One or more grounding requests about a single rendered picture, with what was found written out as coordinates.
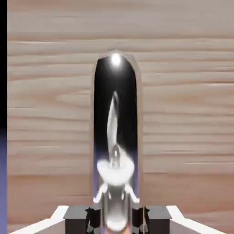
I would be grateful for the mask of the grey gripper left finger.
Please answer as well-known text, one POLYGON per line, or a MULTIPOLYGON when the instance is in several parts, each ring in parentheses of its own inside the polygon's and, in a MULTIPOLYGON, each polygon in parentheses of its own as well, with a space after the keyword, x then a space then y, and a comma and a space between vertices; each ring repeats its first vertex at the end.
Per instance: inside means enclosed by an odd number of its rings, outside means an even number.
POLYGON ((101 234, 101 208, 58 206, 50 218, 9 234, 101 234))

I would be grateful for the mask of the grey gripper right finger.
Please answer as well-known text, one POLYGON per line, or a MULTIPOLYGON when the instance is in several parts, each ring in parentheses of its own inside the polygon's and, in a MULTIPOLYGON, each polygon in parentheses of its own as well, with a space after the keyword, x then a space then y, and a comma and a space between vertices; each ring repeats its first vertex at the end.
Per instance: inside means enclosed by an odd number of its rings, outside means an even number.
POLYGON ((185 218, 177 206, 132 208, 132 234, 226 234, 185 218))

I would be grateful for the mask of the light wood cabinet door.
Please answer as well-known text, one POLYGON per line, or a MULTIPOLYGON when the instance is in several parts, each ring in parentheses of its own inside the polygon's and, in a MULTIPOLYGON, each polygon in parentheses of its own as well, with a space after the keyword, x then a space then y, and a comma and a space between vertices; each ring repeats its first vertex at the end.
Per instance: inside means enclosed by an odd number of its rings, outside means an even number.
POLYGON ((7 231, 92 201, 93 75, 137 71, 140 197, 234 234, 234 0, 8 0, 7 231))

